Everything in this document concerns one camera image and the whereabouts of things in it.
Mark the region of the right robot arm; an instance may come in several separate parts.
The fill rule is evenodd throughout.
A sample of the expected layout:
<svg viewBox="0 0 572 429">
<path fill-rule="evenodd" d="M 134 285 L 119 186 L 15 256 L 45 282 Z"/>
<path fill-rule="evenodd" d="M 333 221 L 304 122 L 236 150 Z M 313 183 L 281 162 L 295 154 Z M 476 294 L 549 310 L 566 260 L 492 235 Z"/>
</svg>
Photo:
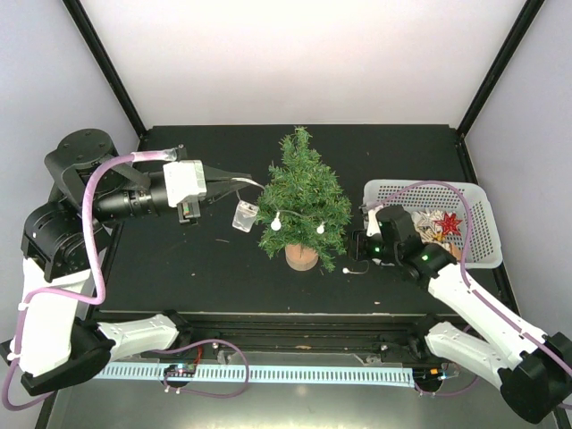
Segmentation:
<svg viewBox="0 0 572 429">
<path fill-rule="evenodd" d="M 406 338 L 408 354 L 459 364 L 494 386 L 507 405 L 531 424 L 540 423 L 571 394 L 571 340 L 528 323 L 461 268 L 436 243 L 424 243 L 402 206 L 363 206 L 365 227 L 351 235 L 349 252 L 399 268 L 450 307 L 476 332 L 426 317 Z"/>
</svg>

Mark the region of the clear battery box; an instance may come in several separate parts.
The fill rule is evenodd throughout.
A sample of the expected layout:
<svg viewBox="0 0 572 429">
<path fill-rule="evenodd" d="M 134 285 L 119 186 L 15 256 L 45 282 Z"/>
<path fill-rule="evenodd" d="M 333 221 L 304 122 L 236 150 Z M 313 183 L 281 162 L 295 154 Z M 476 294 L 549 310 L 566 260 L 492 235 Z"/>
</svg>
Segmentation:
<svg viewBox="0 0 572 429">
<path fill-rule="evenodd" d="M 236 206 L 231 226 L 239 231 L 250 232 L 257 219 L 258 210 L 258 206 L 240 200 Z"/>
</svg>

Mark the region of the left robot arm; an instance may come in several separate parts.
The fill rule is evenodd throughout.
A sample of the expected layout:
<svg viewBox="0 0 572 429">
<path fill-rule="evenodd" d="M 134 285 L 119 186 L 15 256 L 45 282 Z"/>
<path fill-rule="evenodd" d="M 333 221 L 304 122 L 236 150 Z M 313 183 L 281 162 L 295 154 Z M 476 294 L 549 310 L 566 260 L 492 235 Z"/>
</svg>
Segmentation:
<svg viewBox="0 0 572 429">
<path fill-rule="evenodd" d="M 111 246 L 115 223 L 173 212 L 192 224 L 203 205 L 245 187 L 250 176 L 191 160 L 184 146 L 121 156 L 97 129 L 66 136 L 45 164 L 54 185 L 24 224 L 23 293 L 16 333 L 4 346 L 10 372 L 21 374 L 33 401 L 84 383 L 114 361 L 146 352 L 180 357 L 217 341 L 173 310 L 98 323 L 79 318 L 77 308 L 105 301 L 99 255 Z"/>
</svg>

